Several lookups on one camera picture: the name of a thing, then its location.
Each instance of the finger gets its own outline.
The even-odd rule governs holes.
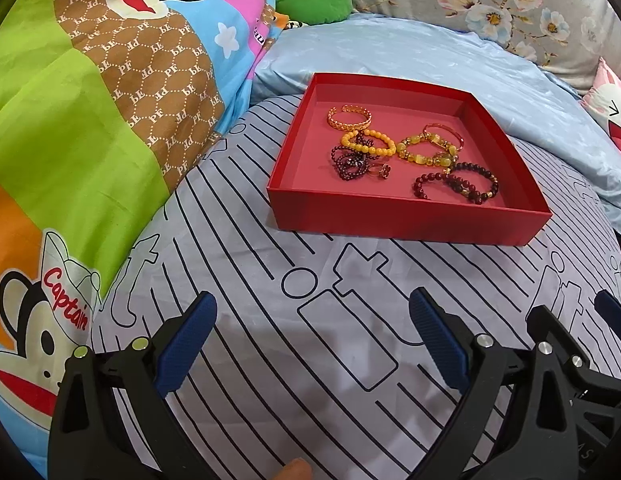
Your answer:
[[[287,463],[273,480],[313,480],[313,470],[308,462],[296,458]]]

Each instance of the blue rubber pad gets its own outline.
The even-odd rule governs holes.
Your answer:
[[[466,352],[418,289],[411,293],[409,313],[444,381],[463,394],[470,384]]]
[[[182,385],[216,320],[217,302],[206,294],[159,356],[155,388],[162,398]]]
[[[595,311],[621,341],[621,304],[607,290],[601,290],[595,297]]]

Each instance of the light blue blanket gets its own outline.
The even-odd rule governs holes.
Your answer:
[[[533,63],[475,33],[354,14],[341,23],[284,31],[255,71],[252,102],[302,93],[315,72],[401,77],[471,92],[508,135],[582,173],[621,235],[621,153],[571,89]]]

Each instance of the colorful blanket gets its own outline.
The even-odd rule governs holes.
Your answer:
[[[0,419],[46,475],[64,362],[248,107],[274,0],[18,0],[0,29]]]

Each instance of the red box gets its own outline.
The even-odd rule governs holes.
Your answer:
[[[465,140],[459,162],[491,170],[499,180],[498,195],[475,205],[441,182],[432,182],[424,184],[430,200],[417,199],[412,191],[415,179],[438,168],[397,156],[389,160],[392,170],[386,180],[370,174],[340,179],[331,148],[340,143],[343,132],[327,123],[327,115],[330,108],[344,104],[368,108],[373,114],[371,128],[395,142],[420,134],[427,123],[453,127]],[[360,115],[343,112],[335,118],[347,123],[362,120]],[[422,155],[438,151],[427,142],[409,149]],[[477,173],[456,174],[468,178],[478,190],[490,189],[491,183]],[[294,231],[515,246],[526,245],[552,216],[517,150],[473,95],[361,74],[313,76],[267,189],[277,226]]]

